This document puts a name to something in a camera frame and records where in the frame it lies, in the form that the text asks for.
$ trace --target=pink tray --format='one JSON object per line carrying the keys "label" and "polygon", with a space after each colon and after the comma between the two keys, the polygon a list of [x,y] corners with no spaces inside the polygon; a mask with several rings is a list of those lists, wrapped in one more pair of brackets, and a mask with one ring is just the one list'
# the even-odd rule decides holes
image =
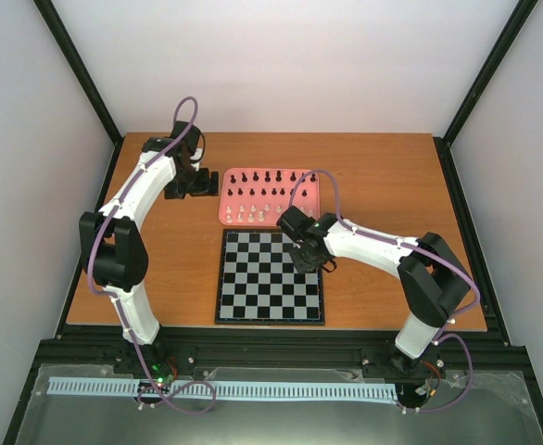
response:
{"label": "pink tray", "polygon": [[[269,182],[265,181],[266,172],[270,175]],[[282,179],[280,181],[276,181],[277,172],[281,173]],[[218,218],[222,224],[226,225],[274,226],[280,215],[288,208],[290,192],[297,183],[296,180],[293,180],[294,177],[298,179],[306,172],[308,170],[239,168],[227,170],[222,181]],[[245,182],[243,182],[243,173],[246,176]],[[258,176],[257,181],[254,179],[255,173]],[[314,181],[311,181],[311,177],[308,177],[298,187],[294,205],[303,210],[307,216],[318,219],[319,178],[315,175]],[[260,211],[263,212],[263,221],[259,220]],[[252,222],[249,221],[249,215],[253,217]]]}

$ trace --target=robotic arm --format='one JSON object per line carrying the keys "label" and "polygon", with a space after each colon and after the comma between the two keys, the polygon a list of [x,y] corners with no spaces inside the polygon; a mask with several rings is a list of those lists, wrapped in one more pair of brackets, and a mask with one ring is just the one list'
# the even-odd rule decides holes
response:
{"label": "robotic arm", "polygon": [[[166,156],[151,162],[187,124],[176,122],[169,138],[150,138],[120,191],[98,212],[85,212],[79,222],[82,266],[88,272],[97,228],[111,211],[117,209],[106,232],[106,239],[115,236],[114,243],[102,240],[95,256],[93,275],[104,290],[120,299],[125,319],[140,345],[152,344],[160,328],[150,309],[144,286],[148,256],[140,229],[146,214],[163,189],[166,199],[183,199],[187,193],[193,197],[218,195],[218,173],[213,172],[210,176],[208,169],[199,168],[203,149],[196,147],[201,132],[195,126]],[[112,302],[121,320],[115,300]],[[124,330],[123,336],[132,341],[128,331]]]}
{"label": "robotic arm", "polygon": [[[293,206],[280,217],[278,226],[297,243],[290,256],[300,273],[318,267],[332,272],[337,267],[334,258],[346,257],[381,269],[401,281],[410,315],[398,333],[395,346],[403,354],[405,362],[413,363],[446,325],[449,316],[469,291],[469,286],[446,267],[401,245],[427,249],[462,271],[464,269],[439,235],[428,233],[421,239],[400,237],[357,227],[349,220],[344,222],[355,230],[347,229],[333,213],[325,213],[315,221]],[[391,238],[396,243],[387,244],[360,232]],[[325,267],[328,262],[333,269]],[[394,362],[394,365],[406,367],[403,362]]]}

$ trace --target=purple cable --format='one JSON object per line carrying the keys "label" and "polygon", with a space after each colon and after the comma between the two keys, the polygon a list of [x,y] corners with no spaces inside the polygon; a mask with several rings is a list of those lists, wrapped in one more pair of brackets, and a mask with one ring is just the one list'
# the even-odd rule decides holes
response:
{"label": "purple cable", "polygon": [[[335,191],[335,216],[337,217],[337,220],[339,221],[340,224],[342,224],[344,227],[346,227],[346,229],[348,229],[349,231],[352,231],[352,226],[342,219],[342,215],[341,215],[341,211],[340,211],[341,198],[339,196],[339,186],[337,185],[337,180],[327,170],[323,170],[323,169],[311,170],[309,172],[306,172],[303,176],[301,176],[300,179],[298,179],[297,183],[294,186],[294,191],[293,191],[292,195],[290,196],[289,206],[292,206],[292,203],[294,201],[294,197],[297,195],[298,187],[303,183],[303,181],[305,181],[305,179],[308,176],[312,175],[313,173],[322,173],[322,174],[324,174],[325,176],[327,176],[330,179],[330,181],[332,182],[332,185],[334,186],[334,191]],[[360,230],[360,229],[356,229],[356,234],[366,236],[366,237],[368,237],[370,239],[374,239],[374,240],[377,240],[377,241],[385,242],[385,243],[390,244],[392,246],[396,246],[398,244],[397,240],[395,240],[395,239],[380,236],[380,235],[377,235],[377,234],[371,234],[369,232],[365,232],[365,231]],[[453,317],[456,317],[457,315],[460,315],[460,314],[462,314],[464,312],[467,312],[468,310],[470,310],[471,308],[473,308],[473,307],[475,307],[476,305],[479,304],[479,301],[480,301],[480,298],[481,298],[479,289],[475,285],[474,280],[472,280],[467,275],[467,273],[460,270],[457,266],[450,263],[449,261],[446,261],[446,260],[440,258],[439,256],[435,255],[434,253],[426,250],[425,248],[419,248],[418,246],[414,246],[413,244],[409,244],[409,243],[401,243],[401,246],[403,248],[408,248],[410,250],[418,252],[421,255],[424,255],[425,257],[429,258],[430,260],[436,261],[436,262],[442,264],[443,266],[447,267],[454,274],[459,276],[465,283],[467,283],[467,285],[469,285],[470,289],[474,292],[474,294],[475,294],[474,300],[471,303],[469,303],[468,305],[463,306],[462,308],[454,311],[451,314],[450,319],[452,319]],[[436,332],[436,335],[433,338],[433,342],[435,343],[435,345],[437,345],[438,343],[440,343],[442,341],[445,341],[445,340],[447,340],[449,338],[457,338],[457,340],[459,340],[459,342],[461,343],[461,346],[463,347],[463,350],[465,351],[465,355],[467,356],[467,363],[469,364],[469,379],[467,381],[467,386],[465,387],[465,390],[462,392],[462,394],[457,399],[453,400],[452,402],[447,403],[446,405],[443,405],[443,406],[438,407],[438,408],[433,408],[433,409],[430,409],[430,410],[421,410],[421,413],[438,413],[440,411],[446,410],[447,408],[450,408],[451,406],[456,405],[457,403],[459,403],[461,400],[463,400],[465,398],[465,396],[469,392],[469,389],[471,388],[471,385],[474,382],[474,366],[473,366],[472,358],[471,358],[471,355],[469,353],[469,349],[467,348],[467,345],[465,344],[463,339],[461,337],[459,337],[457,334],[450,333],[450,334],[445,334],[443,336],[442,333],[444,332],[446,327],[447,326],[445,325],[442,328],[440,328],[438,330],[438,332]]]}
{"label": "purple cable", "polygon": [[[189,132],[189,130],[191,130],[191,127],[193,126],[194,122],[196,121],[196,116],[197,116],[197,100],[194,97],[191,97],[191,96],[186,97],[181,102],[179,102],[179,105],[177,105],[177,108],[175,109],[175,113],[174,113],[174,118],[173,118],[173,126],[174,126],[174,123],[177,121],[177,116],[179,114],[179,110],[181,109],[183,104],[185,102],[189,101],[189,100],[194,103],[194,114],[191,117],[191,120],[189,121],[187,126],[185,126],[185,128],[181,131],[181,133],[170,144],[165,146],[155,157],[153,157],[151,160],[149,160],[145,164],[145,170],[139,170],[132,177],[130,182],[127,183],[125,188],[123,188],[123,190],[121,190],[121,193],[118,196],[120,204],[123,202],[123,199],[125,199],[125,197],[127,197],[128,193],[132,189],[133,185],[140,178],[140,176],[142,176],[142,174],[144,174],[144,172],[152,164],[154,164],[157,160],[159,160],[160,158],[165,156],[167,154],[167,152],[169,152],[169,150],[171,150],[174,146],[176,146],[185,137],[185,135]],[[152,386],[152,388],[156,391],[156,393],[161,398],[161,401],[158,402],[158,403],[155,403],[154,406],[158,406],[161,403],[166,403],[173,410],[175,410],[175,411],[177,411],[179,413],[190,414],[190,415],[199,415],[199,414],[205,413],[206,411],[210,410],[211,407],[216,402],[216,389],[209,382],[192,381],[192,382],[189,382],[189,383],[186,383],[186,384],[180,386],[179,388],[177,388],[170,395],[165,396],[162,393],[162,391],[160,391],[160,388],[157,386],[156,382],[152,378],[152,375],[150,374],[150,370],[148,369],[148,366],[145,363],[144,355],[142,354],[142,351],[140,350],[140,345],[138,344],[137,337],[135,336],[135,333],[133,332],[133,330],[130,328],[130,323],[129,323],[127,317],[125,316],[125,312],[123,311],[123,306],[121,305],[119,297],[114,292],[109,292],[109,291],[106,291],[106,290],[100,290],[100,289],[97,289],[95,287],[95,281],[93,279],[93,276],[94,276],[94,270],[95,270],[96,253],[98,252],[98,247],[100,246],[100,243],[103,240],[103,237],[105,236],[105,231],[107,230],[108,225],[110,224],[111,220],[113,219],[113,216],[115,216],[115,213],[117,213],[117,210],[119,210],[119,209],[120,209],[120,206],[113,206],[113,209],[111,209],[111,212],[105,218],[105,220],[103,221],[103,223],[99,227],[98,232],[96,234],[95,242],[93,243],[93,248],[91,250],[90,258],[88,260],[88,272],[87,272],[87,275],[86,275],[88,287],[90,288],[91,292],[93,292],[96,295],[109,295],[112,299],[115,300],[115,304],[117,306],[117,311],[120,314],[121,324],[123,324],[124,329],[127,329],[130,332],[130,337],[132,339],[133,347],[135,348],[135,352],[138,355],[138,359],[140,360],[140,364],[142,365],[142,369],[144,370],[145,376],[148,379],[148,381],[150,382],[150,385]],[[209,390],[212,393],[211,403],[206,408],[204,408],[203,410],[196,411],[196,412],[186,411],[186,410],[184,410],[182,408],[179,408],[178,406],[176,406],[174,403],[172,403],[170,401],[170,399],[172,399],[174,396],[176,396],[179,392],[183,391],[185,388],[188,388],[188,387],[190,387],[192,385],[198,385],[198,384],[199,385],[205,385],[206,387],[209,388]]]}

